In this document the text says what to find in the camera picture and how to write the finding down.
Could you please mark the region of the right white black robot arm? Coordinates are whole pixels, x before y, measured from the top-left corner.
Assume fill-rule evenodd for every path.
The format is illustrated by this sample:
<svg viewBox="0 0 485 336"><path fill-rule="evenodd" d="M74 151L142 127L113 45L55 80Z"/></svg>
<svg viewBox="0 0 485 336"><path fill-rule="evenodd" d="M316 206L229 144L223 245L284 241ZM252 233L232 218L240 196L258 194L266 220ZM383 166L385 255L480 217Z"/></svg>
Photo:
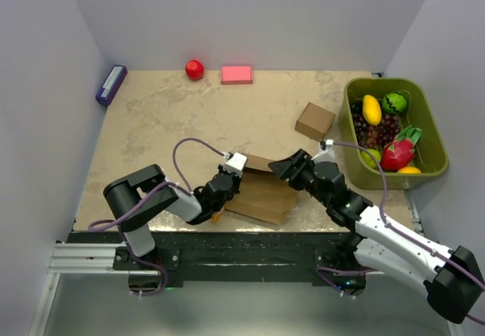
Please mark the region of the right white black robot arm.
<svg viewBox="0 0 485 336"><path fill-rule="evenodd" d="M461 324L471 317L471 308L484 292L484 279L470 250L428 240L350 190L331 148L315 156L300 149L268 167L294 190L312 195L337 225L355 235L337 252L343 268L361 265L413 287L449 322Z"/></svg>

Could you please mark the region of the large brown cardboard box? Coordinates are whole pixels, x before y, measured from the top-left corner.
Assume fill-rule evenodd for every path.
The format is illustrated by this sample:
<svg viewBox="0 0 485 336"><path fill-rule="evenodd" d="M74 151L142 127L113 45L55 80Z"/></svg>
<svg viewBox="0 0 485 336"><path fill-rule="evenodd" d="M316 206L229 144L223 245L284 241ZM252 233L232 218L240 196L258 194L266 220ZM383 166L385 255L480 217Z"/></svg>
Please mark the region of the large brown cardboard box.
<svg viewBox="0 0 485 336"><path fill-rule="evenodd" d="M298 192L281 181L268 167L271 159L245 153L239 193L225 204L227 211L282 225L297 204Z"/></svg>

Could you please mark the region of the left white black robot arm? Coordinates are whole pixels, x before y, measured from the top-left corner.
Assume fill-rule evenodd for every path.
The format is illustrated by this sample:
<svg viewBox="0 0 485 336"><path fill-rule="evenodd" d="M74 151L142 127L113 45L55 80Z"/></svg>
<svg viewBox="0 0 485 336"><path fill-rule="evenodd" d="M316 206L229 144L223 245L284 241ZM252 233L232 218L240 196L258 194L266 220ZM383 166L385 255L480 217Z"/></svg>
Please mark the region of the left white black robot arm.
<svg viewBox="0 0 485 336"><path fill-rule="evenodd" d="M149 165L111 182L103 196L114 216L115 226L131 248L130 260L140 269L157 260L149 222L163 211L190 225L213 218L239 192L246 164L225 162L205 185L186 192L169 181L158 165Z"/></svg>

